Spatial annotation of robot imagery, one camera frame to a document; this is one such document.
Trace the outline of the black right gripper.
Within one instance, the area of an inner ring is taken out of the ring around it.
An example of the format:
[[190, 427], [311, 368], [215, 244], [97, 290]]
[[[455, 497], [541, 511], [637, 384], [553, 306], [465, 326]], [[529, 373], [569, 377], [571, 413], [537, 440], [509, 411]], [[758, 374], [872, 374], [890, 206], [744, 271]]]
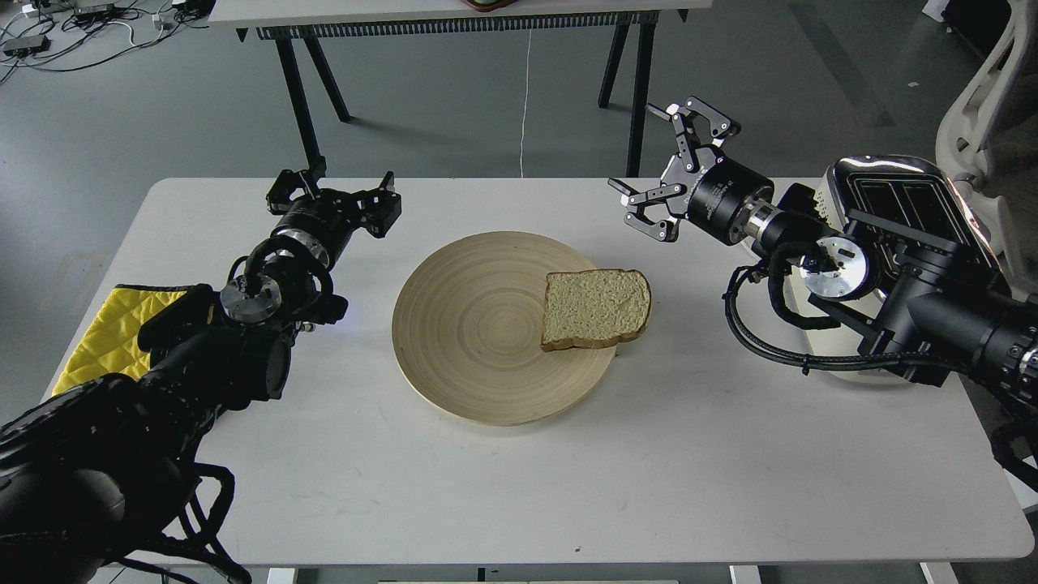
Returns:
[[677, 154], [656, 188], [638, 190], [608, 179], [620, 195], [626, 225], [659, 243], [674, 243], [683, 219], [728, 247], [740, 243], [746, 238], [746, 220], [740, 217], [745, 201], [774, 199], [774, 182], [723, 154], [723, 141], [741, 133], [740, 123], [696, 96], [667, 107], [649, 103], [646, 111], [671, 123]]

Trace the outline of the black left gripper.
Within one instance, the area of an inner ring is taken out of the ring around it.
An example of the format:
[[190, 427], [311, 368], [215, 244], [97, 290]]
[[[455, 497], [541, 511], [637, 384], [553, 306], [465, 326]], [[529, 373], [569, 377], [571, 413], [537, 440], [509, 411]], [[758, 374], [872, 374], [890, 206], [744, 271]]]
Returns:
[[393, 171], [386, 171], [373, 189], [348, 193], [320, 190], [318, 182], [326, 170], [324, 156], [316, 156], [308, 169], [282, 170], [267, 193], [267, 210], [281, 216], [273, 235], [296, 239], [319, 262], [332, 268], [355, 230], [385, 238], [403, 213], [403, 200]]

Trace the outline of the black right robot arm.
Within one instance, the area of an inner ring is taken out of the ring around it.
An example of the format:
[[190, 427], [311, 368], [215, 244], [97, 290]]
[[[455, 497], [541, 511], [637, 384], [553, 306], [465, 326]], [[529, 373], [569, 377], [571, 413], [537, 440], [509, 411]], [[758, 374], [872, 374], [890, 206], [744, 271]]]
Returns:
[[[723, 291], [723, 318], [736, 340], [767, 361], [804, 372], [883, 370], [917, 384], [955, 372], [982, 385], [1008, 421], [990, 437], [998, 463], [1036, 486], [1036, 467], [1014, 453], [1036, 447], [1036, 297], [1009, 296], [996, 255], [951, 180], [920, 157], [859, 155], [826, 171], [835, 215], [816, 190], [774, 182], [731, 159], [723, 140], [740, 131], [690, 96], [646, 106], [674, 130], [677, 151], [656, 188], [620, 193], [625, 222], [674, 243], [682, 222], [727, 247], [748, 241], [757, 263], [739, 267]], [[755, 335], [739, 315], [746, 281], [764, 281], [771, 310], [800, 330], [848, 329], [850, 355], [797, 354]]]

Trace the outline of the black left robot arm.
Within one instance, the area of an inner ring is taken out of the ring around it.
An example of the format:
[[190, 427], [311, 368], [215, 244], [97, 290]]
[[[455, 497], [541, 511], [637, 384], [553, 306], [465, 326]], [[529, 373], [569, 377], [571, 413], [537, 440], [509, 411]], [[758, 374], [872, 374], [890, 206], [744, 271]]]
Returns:
[[186, 583], [136, 552], [251, 582], [218, 539], [236, 479], [198, 447], [226, 411], [281, 398], [297, 335], [348, 309], [331, 273], [349, 240], [401, 215], [392, 171], [356, 192], [319, 187], [324, 174], [323, 158], [281, 171], [267, 194], [279, 222], [223, 289], [196, 285], [144, 323], [144, 374], [97, 377], [4, 426], [4, 583], [86, 583], [111, 563]]

